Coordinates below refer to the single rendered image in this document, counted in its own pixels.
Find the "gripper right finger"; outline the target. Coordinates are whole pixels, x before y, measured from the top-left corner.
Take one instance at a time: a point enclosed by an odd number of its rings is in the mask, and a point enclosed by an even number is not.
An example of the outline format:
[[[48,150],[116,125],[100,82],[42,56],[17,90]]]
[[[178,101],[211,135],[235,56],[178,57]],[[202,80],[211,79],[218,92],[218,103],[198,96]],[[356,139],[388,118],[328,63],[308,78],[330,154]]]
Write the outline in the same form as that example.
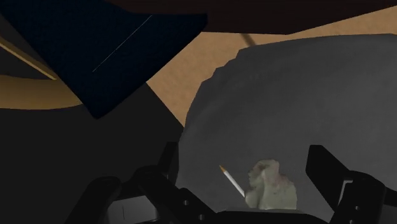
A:
[[[311,145],[305,172],[333,210],[329,224],[397,224],[397,191]]]

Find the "white pencil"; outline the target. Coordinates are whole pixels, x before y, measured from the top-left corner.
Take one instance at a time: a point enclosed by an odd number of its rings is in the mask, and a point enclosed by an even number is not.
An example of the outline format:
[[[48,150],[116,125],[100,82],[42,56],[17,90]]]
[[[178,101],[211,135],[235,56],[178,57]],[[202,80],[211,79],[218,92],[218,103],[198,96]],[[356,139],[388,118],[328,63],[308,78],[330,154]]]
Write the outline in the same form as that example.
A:
[[[221,169],[222,173],[226,176],[226,178],[231,182],[231,184],[235,187],[235,189],[242,195],[242,197],[245,197],[245,192],[244,190],[239,186],[239,184],[234,180],[234,178],[231,176],[231,174],[222,166],[219,165],[219,168]]]

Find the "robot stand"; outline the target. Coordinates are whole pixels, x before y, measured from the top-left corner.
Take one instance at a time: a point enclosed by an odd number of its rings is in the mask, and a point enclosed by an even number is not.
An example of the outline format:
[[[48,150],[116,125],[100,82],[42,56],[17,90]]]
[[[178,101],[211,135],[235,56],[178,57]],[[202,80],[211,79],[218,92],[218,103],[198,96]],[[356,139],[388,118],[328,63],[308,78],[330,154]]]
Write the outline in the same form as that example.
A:
[[[146,83],[207,24],[205,14],[131,13],[105,0],[0,0],[0,14],[95,118]]]

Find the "pale green stone figure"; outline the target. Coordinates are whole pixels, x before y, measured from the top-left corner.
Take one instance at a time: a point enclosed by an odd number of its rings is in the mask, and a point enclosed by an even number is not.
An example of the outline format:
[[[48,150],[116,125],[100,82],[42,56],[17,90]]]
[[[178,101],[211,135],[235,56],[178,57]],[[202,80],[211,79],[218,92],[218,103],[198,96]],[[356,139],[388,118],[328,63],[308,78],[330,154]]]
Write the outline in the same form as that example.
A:
[[[245,202],[250,208],[296,209],[295,184],[279,172],[280,163],[274,159],[260,160],[248,172],[250,188]]]

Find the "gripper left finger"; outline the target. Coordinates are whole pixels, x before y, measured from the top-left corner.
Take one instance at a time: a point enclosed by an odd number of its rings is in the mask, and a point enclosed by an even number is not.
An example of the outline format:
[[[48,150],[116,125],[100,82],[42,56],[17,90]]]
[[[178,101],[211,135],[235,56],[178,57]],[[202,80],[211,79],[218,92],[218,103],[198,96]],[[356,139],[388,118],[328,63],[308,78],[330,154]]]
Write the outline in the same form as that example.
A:
[[[175,186],[179,170],[178,143],[168,142],[157,165],[135,171],[122,183],[108,176],[88,184],[64,224],[104,224],[112,202],[144,195],[160,219],[155,224],[217,224],[216,213],[185,188]]]

